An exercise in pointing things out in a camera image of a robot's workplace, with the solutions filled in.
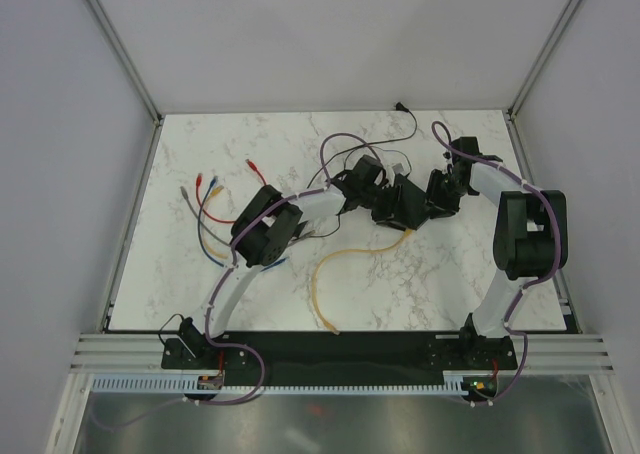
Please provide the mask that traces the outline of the black network switch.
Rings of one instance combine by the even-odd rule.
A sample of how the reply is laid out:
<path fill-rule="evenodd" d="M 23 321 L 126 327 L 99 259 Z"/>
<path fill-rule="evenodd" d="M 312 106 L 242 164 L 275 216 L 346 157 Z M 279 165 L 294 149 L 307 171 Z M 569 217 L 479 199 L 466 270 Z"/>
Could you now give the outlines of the black network switch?
<path fill-rule="evenodd" d="M 406 228 L 418 230 L 429 218 L 426 193 L 405 176 L 400 176 L 398 180 L 403 223 Z"/>

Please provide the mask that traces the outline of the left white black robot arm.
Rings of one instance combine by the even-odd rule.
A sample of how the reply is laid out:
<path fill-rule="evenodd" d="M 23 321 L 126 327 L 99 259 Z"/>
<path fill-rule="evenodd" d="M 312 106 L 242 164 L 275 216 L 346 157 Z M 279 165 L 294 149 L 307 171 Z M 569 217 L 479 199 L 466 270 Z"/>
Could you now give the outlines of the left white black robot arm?
<path fill-rule="evenodd" d="M 358 208 L 369 210 L 379 226 L 415 231 L 425 220 L 425 194 L 405 174 L 389 178 L 381 161 L 369 155 L 330 177 L 322 188 L 286 197 L 271 185 L 262 187 L 231 227 L 231 264 L 198 313 L 180 317 L 177 336 L 164 342 L 161 366 L 212 369 L 224 366 L 230 349 L 254 354 L 252 347 L 222 340 L 251 283 L 279 262 L 308 223 Z"/>

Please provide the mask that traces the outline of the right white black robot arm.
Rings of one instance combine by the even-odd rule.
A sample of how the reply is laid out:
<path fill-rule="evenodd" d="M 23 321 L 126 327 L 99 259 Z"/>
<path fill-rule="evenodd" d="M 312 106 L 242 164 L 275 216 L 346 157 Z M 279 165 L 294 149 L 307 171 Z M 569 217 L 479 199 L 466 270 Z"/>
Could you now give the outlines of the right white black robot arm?
<path fill-rule="evenodd" d="M 497 208 L 492 252 L 496 272 L 481 304 L 459 331 L 457 355 L 469 368 L 480 368 L 493 355 L 513 349 L 511 321 L 533 286 L 553 278 L 568 259 L 566 196 L 542 190 L 483 155 L 475 137 L 447 145 L 445 171 L 434 170 L 426 189 L 431 219 L 456 215 L 463 196 L 482 195 Z"/>

